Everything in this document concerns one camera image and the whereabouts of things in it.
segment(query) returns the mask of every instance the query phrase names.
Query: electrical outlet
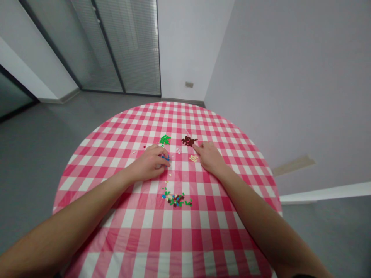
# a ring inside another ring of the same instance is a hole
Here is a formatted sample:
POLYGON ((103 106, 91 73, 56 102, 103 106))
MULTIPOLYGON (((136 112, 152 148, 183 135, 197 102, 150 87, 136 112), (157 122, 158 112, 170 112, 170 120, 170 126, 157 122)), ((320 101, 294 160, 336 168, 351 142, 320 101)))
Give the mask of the electrical outlet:
POLYGON ((185 82, 186 88, 193 88, 193 83, 192 82, 185 82))

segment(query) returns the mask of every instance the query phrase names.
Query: door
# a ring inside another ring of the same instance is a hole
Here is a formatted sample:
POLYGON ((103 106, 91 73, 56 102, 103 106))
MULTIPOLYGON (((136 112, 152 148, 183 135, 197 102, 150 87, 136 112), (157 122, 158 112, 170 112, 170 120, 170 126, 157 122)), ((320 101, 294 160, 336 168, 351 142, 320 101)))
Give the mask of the door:
POLYGON ((83 91, 161 96, 155 0, 20 0, 83 91))

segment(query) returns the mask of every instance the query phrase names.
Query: gray floor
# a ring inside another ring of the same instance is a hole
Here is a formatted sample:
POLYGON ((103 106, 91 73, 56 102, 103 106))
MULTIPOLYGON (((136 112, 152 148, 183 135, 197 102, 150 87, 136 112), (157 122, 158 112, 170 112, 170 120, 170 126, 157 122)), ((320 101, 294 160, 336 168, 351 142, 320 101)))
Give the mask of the gray floor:
POLYGON ((285 205, 283 216, 337 278, 371 277, 371 196, 285 205))
MULTIPOLYGON (((62 172, 81 141, 111 116, 156 97, 80 93, 0 124, 0 254, 51 215, 62 172)), ((371 277, 371 197, 284 206, 284 218, 336 277, 371 277)))

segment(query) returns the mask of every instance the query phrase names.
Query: tablecloth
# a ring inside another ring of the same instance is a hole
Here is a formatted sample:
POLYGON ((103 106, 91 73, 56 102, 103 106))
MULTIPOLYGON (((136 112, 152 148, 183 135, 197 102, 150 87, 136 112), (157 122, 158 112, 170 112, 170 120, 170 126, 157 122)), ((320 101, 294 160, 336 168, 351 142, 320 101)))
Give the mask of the tablecloth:
POLYGON ((213 141, 225 162, 282 213, 272 172, 237 126, 199 106, 151 103, 104 122, 69 160, 53 213, 127 167, 164 135, 171 137, 164 145, 171 167, 123 193, 70 261, 65 277, 270 277, 271 267, 225 190, 199 160, 189 159, 197 154, 181 140, 213 141), (167 203, 165 187, 184 194, 188 204, 192 199, 192 206, 167 203))

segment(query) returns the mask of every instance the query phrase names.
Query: hand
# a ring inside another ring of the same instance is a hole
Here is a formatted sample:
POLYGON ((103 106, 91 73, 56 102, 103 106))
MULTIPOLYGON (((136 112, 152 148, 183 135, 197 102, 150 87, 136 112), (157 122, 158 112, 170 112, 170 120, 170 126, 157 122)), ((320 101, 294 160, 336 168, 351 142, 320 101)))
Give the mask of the hand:
POLYGON ((199 147, 193 144, 193 148, 200 156, 201 165, 213 175, 226 166, 213 142, 203 141, 199 147))
POLYGON ((130 176, 131 182, 150 180, 162 174, 165 171, 164 165, 169 167, 170 163, 161 155, 169 158, 166 149, 156 144, 148 147, 136 161, 124 169, 130 176))

